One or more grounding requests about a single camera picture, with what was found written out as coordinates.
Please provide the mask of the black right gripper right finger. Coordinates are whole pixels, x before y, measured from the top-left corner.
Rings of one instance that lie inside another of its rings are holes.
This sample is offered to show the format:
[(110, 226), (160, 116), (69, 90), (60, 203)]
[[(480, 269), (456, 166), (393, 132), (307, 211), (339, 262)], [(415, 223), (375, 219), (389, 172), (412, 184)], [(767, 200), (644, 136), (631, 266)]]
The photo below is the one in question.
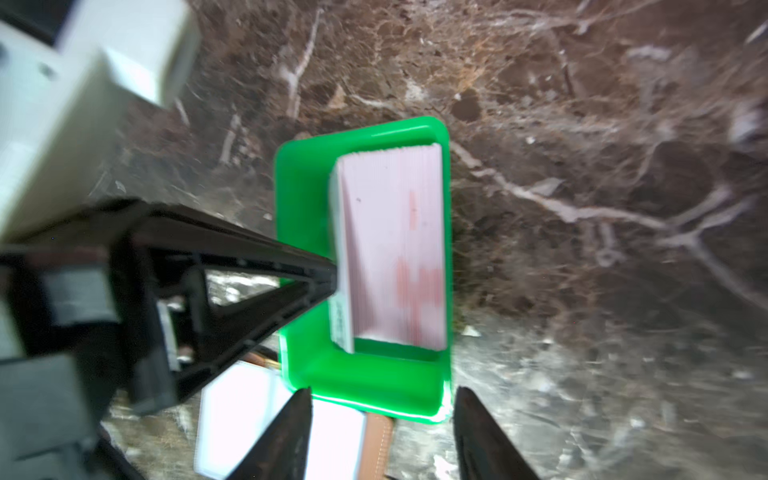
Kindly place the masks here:
[(539, 479), (470, 388), (457, 389), (453, 430), (461, 479)]

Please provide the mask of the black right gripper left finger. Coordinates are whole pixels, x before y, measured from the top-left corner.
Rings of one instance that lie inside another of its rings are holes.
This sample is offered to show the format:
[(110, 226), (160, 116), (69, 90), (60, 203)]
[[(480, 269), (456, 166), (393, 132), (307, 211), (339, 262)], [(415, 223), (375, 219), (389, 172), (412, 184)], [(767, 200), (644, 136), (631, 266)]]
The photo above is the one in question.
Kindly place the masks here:
[(297, 390), (227, 480), (302, 480), (312, 415), (311, 389)]

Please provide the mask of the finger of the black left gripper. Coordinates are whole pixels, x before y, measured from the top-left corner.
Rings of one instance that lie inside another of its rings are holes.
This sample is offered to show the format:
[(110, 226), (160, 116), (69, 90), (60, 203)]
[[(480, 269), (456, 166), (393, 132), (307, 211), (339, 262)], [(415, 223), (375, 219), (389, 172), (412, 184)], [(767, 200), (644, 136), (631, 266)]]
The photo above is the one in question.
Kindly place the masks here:
[[(221, 304), (210, 296), (217, 276), (243, 280), (245, 295)], [(157, 311), (175, 382), (185, 402), (265, 339), (328, 299), (334, 272), (187, 272), (161, 292)]]
[(331, 260), (187, 206), (109, 200), (107, 211), (128, 220), (131, 260), (145, 288), (179, 288), (193, 269), (266, 274), (317, 288), (337, 283)]

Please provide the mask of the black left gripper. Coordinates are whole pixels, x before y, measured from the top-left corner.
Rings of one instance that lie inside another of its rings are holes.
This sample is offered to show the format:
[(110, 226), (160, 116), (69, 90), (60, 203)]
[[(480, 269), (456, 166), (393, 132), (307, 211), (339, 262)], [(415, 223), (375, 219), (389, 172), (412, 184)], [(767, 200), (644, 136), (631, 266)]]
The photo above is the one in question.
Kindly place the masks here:
[(1, 251), (1, 475), (137, 479), (102, 420), (173, 401), (158, 316), (136, 260), (104, 247)]

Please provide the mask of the brown leather card holder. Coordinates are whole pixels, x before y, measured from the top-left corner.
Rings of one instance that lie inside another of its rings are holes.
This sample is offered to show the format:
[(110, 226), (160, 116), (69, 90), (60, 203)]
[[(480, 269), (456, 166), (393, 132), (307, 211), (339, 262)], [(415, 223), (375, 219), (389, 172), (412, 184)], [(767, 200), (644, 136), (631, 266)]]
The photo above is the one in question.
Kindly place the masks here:
[(251, 354), (201, 395), (194, 467), (210, 479), (383, 479), (393, 419), (290, 391)]

